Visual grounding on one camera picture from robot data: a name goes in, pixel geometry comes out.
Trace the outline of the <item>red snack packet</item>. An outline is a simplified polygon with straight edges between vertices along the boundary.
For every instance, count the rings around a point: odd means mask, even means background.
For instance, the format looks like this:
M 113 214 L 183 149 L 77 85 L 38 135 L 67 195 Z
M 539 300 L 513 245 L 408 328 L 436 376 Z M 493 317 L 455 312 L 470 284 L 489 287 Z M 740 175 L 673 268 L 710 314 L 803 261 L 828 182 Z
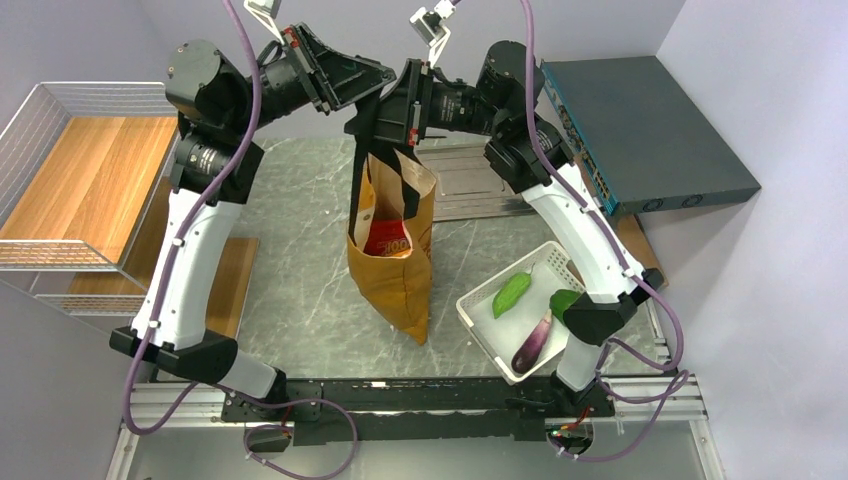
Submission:
M 366 255 L 386 258 L 407 256 L 411 249 L 411 241 L 400 219 L 374 220 L 362 248 Z

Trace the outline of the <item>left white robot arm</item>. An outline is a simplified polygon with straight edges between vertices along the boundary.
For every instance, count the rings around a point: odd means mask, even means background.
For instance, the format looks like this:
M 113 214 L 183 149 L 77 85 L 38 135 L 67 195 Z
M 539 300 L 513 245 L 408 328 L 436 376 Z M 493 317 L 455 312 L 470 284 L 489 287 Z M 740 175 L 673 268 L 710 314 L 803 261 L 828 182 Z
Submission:
M 304 106 L 342 110 L 396 77 L 378 61 L 328 47 L 303 23 L 287 27 L 276 47 L 275 59 L 251 60 L 250 75 L 207 40 L 171 54 L 165 95 L 179 139 L 166 231 L 141 309 L 110 337 L 112 349 L 135 362 L 248 395 L 264 420 L 286 409 L 285 374 L 206 325 L 223 249 L 264 157 L 255 134 Z

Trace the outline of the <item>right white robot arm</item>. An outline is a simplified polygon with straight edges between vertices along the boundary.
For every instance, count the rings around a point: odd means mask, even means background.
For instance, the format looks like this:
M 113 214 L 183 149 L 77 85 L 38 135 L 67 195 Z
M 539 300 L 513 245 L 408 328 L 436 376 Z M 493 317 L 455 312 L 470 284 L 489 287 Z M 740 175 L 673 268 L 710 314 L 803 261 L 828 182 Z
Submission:
M 627 251 L 588 193 L 563 137 L 537 116 L 543 84 L 532 52 L 503 40 L 489 48 L 474 85 L 411 59 L 389 91 L 361 98 L 345 127 L 356 142 L 347 258 L 371 306 L 424 343 L 437 180 L 414 149 L 429 128 L 486 136 L 491 169 L 545 221 L 582 276 L 582 294 L 553 310 L 553 324 L 566 338 L 551 401 L 574 415 L 600 380 L 605 347 L 663 278 Z

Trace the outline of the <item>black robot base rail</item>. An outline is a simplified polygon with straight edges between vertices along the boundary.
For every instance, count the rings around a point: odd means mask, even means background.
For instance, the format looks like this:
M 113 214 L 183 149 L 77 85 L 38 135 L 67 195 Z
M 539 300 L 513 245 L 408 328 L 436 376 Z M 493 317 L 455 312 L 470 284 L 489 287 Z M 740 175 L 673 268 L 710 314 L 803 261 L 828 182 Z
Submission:
M 509 385 L 495 377 L 309 379 L 288 383 L 286 405 L 261 413 L 245 397 L 177 382 L 132 388 L 131 423 L 152 433 L 165 428 L 233 428 L 257 454 L 289 446 L 365 441 L 554 437 L 577 452 L 593 430 L 625 423 L 703 421 L 707 409 L 693 377 L 612 377 L 611 393 L 593 387 L 566 391 L 555 378 Z

